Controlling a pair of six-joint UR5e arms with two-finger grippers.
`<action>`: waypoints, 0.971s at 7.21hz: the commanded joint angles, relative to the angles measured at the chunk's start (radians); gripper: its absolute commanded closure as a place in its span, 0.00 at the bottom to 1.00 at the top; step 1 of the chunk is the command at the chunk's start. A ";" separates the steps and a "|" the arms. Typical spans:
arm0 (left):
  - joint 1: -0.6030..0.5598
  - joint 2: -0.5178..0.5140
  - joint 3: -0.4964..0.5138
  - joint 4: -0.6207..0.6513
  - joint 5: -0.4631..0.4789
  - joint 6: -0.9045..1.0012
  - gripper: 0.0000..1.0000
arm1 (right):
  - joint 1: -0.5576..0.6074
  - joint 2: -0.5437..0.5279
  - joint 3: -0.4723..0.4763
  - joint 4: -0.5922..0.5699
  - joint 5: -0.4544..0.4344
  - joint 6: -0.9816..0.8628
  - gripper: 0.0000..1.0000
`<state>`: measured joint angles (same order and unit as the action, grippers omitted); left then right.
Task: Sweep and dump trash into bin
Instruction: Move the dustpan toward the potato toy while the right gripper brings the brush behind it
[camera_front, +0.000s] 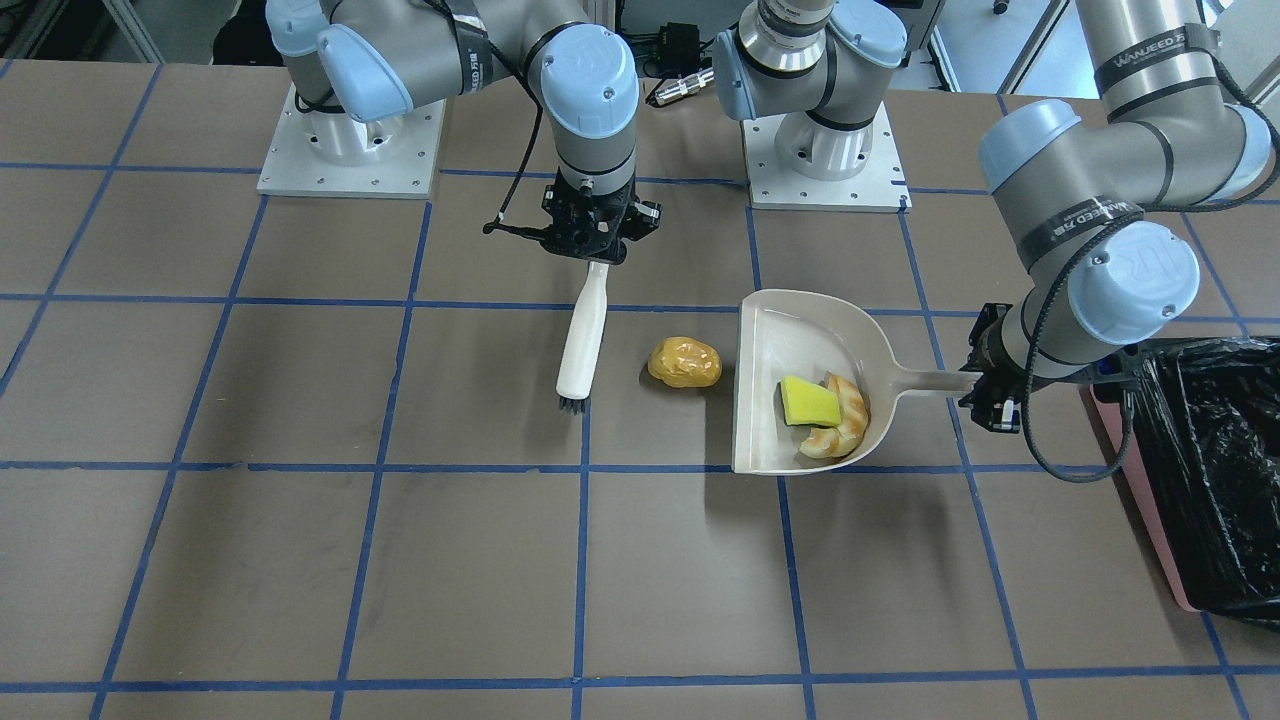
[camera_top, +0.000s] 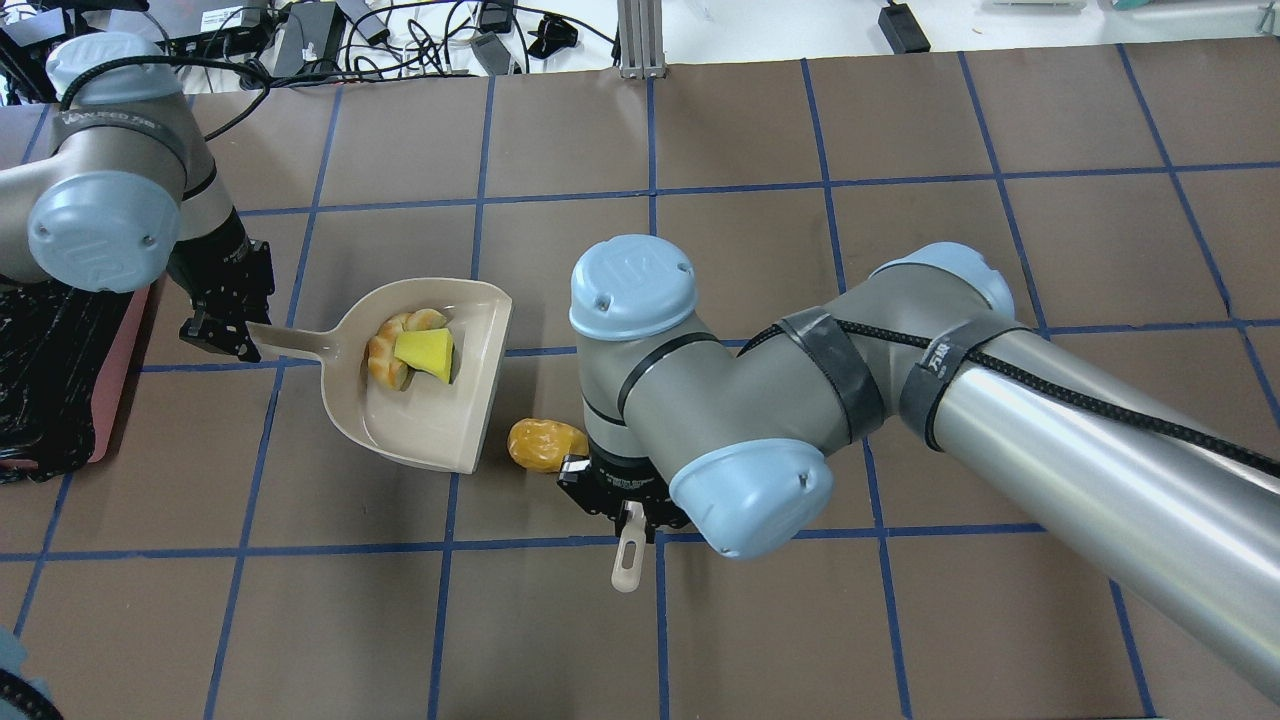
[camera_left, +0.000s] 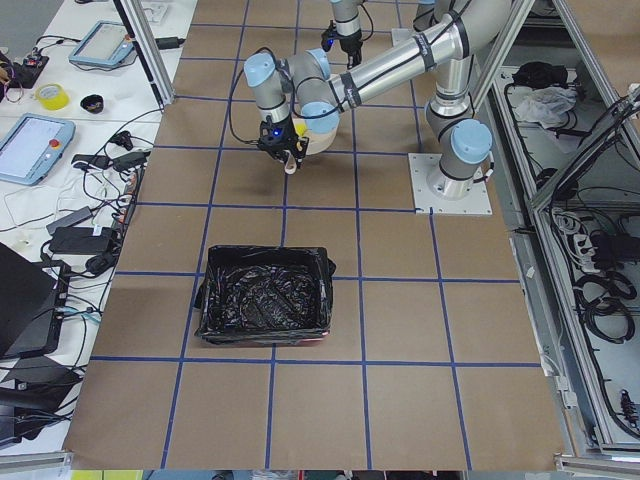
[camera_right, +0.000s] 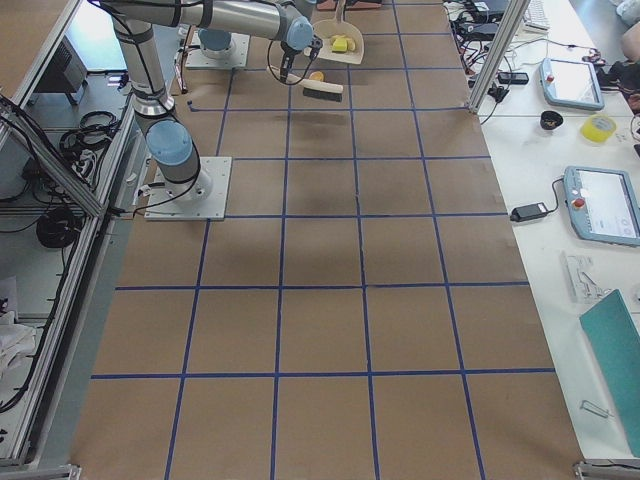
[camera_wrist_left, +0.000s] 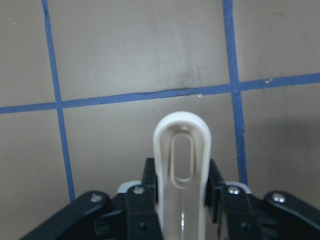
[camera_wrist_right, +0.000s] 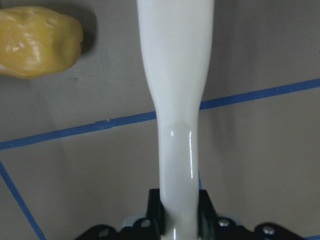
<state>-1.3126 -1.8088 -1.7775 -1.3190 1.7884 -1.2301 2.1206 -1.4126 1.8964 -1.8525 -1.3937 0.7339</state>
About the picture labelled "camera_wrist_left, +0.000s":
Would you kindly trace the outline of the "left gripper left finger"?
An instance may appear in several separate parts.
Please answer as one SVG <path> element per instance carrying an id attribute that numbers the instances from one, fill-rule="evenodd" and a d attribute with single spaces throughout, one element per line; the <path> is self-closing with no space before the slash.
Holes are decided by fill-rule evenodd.
<path id="1" fill-rule="evenodd" d="M 156 212 L 157 177 L 155 161 L 147 158 L 141 183 L 110 198 L 88 191 L 66 205 L 24 240 L 161 240 Z"/>

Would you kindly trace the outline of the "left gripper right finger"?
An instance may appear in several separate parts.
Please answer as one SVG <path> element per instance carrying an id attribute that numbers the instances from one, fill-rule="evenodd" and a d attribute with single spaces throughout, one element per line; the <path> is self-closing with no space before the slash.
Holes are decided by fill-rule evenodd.
<path id="1" fill-rule="evenodd" d="M 209 161 L 205 204 L 220 240 L 318 240 L 320 211 L 281 190 L 256 197 L 247 185 L 225 181 Z"/>

